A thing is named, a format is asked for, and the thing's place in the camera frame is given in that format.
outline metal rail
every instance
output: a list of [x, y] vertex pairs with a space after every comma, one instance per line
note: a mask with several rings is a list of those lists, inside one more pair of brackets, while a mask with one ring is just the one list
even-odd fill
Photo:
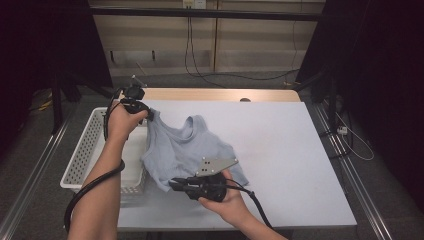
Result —
[[[323, 107], [320, 108], [319, 106], [315, 105], [315, 111], [317, 112], [325, 131], [329, 131], [330, 126], [327, 123], [328, 116], [323, 110]], [[328, 138], [330, 143], [333, 145], [336, 154], [341, 155], [343, 152], [346, 152], [346, 149], [344, 148], [339, 136], [330, 134], [328, 135]], [[374, 204], [374, 201], [368, 194], [368, 191], [362, 183], [362, 180], [359, 177], [359, 174], [356, 171], [355, 166], [353, 165], [349, 156], [340, 156], [339, 160], [377, 238], [379, 240], [393, 240], [387, 224]]]
[[152, 16], [152, 17], [193, 17], [193, 18], [227, 18], [227, 19], [257, 19], [257, 20], [287, 20], [287, 21], [329, 21], [343, 24], [350, 16], [327, 15], [322, 13], [290, 13], [290, 12], [263, 12], [263, 11], [237, 11], [215, 9], [180, 9], [180, 8], [134, 8], [110, 6], [52, 6], [39, 5], [41, 12], [90, 14], [90, 15], [115, 15], [115, 16]]
[[32, 173], [28, 177], [28, 180], [26, 181], [24, 187], [21, 189], [12, 207], [9, 209], [6, 216], [4, 217], [4, 220], [0, 225], [1, 240], [12, 239], [12, 236], [15, 233], [15, 230], [20, 220], [22, 219], [25, 210], [27, 209], [34, 196], [35, 190], [37, 189], [37, 186], [40, 183], [44, 172], [49, 166], [52, 156], [54, 155], [57, 147], [59, 146], [63, 138], [63, 135], [66, 132], [66, 129], [68, 128], [69, 122], [75, 114], [77, 106], [77, 103], [72, 104], [71, 109], [62, 126], [55, 134], [51, 135], [46, 148], [44, 148], [43, 153], [38, 159], [38, 162], [32, 170]]

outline right hand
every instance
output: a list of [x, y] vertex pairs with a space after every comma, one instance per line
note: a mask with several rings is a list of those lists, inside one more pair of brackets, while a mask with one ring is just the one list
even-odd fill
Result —
[[[222, 171], [222, 174], [226, 179], [233, 179], [228, 169]], [[227, 181], [227, 184], [236, 186], [232, 181]], [[203, 197], [199, 198], [199, 202], [205, 208], [219, 214], [224, 221], [236, 228], [247, 218], [253, 217], [246, 207], [239, 190], [227, 189], [227, 194], [222, 202], [215, 202]]]

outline fabric garment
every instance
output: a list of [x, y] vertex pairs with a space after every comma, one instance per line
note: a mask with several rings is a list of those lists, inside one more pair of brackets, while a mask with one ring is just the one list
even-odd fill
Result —
[[[181, 129], [176, 129], [162, 121], [159, 111], [151, 110], [154, 119], [147, 123], [147, 151], [141, 160], [163, 191], [170, 189], [168, 181], [174, 177], [193, 177], [203, 157], [236, 158], [233, 147], [210, 132], [202, 116], [190, 116]], [[240, 163], [230, 171], [235, 181], [241, 185], [248, 183]]]

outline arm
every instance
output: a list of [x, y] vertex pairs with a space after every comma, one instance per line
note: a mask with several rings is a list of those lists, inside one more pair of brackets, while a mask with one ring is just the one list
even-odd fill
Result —
[[[232, 179], [228, 170], [222, 172], [225, 178]], [[231, 181], [227, 181], [229, 185], [235, 185]], [[206, 198], [199, 198], [199, 202], [207, 209], [218, 213], [224, 221], [233, 225], [235, 228], [243, 232], [251, 240], [269, 239], [284, 240], [283, 236], [268, 228], [260, 222], [247, 209], [246, 204], [238, 190], [227, 189], [227, 195], [221, 203], [210, 201]]]
[[[108, 124], [109, 138], [83, 186], [119, 166], [128, 135], [146, 116], [147, 111], [129, 114], [122, 105], [113, 110]], [[117, 174], [81, 198], [73, 211], [68, 239], [116, 239], [120, 188], [121, 176]]]

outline laundry basket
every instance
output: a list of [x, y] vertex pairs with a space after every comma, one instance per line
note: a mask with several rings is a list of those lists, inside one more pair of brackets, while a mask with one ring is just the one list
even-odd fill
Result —
[[[78, 192], [102, 152], [103, 116], [106, 108], [96, 108], [85, 126], [77, 147], [63, 174], [60, 186]], [[146, 170], [140, 161], [146, 151], [147, 123], [138, 126], [125, 143], [122, 159], [125, 169], [121, 172], [121, 201], [131, 200], [143, 193]]]

